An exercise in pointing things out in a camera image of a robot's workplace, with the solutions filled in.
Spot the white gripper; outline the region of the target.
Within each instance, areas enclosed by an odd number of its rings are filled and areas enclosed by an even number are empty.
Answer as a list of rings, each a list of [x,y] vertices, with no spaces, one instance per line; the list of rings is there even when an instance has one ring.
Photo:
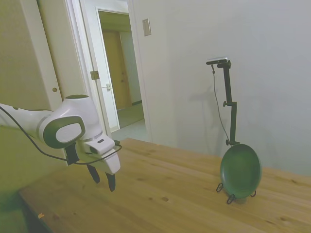
[[[104,171],[108,181],[108,187],[111,192],[116,188],[116,177],[115,173],[119,171],[121,165],[117,151],[111,149],[104,154],[84,154],[84,162],[90,163],[92,161],[98,160],[90,165],[87,165],[90,175],[92,176],[95,183],[100,182],[100,176],[96,170],[98,168],[101,171]]]

